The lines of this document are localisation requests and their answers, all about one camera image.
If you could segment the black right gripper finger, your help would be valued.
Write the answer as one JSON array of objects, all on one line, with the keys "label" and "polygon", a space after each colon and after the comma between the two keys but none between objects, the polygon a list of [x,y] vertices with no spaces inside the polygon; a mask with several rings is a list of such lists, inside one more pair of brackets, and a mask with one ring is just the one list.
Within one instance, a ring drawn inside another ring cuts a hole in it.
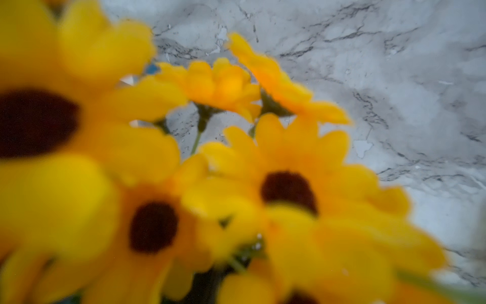
[{"label": "black right gripper finger", "polygon": [[228,274],[228,267],[214,267],[196,274],[190,292],[179,303],[215,304],[218,288]]}]

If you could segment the sunflower pot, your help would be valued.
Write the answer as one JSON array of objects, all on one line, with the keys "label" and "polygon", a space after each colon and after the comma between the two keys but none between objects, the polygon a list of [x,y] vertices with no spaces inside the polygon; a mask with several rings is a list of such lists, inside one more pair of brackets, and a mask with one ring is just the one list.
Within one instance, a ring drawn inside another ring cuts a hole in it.
[{"label": "sunflower pot", "polygon": [[346,163],[350,124],[236,33],[160,63],[98,1],[1,2],[1,302],[451,303],[401,187]]}]

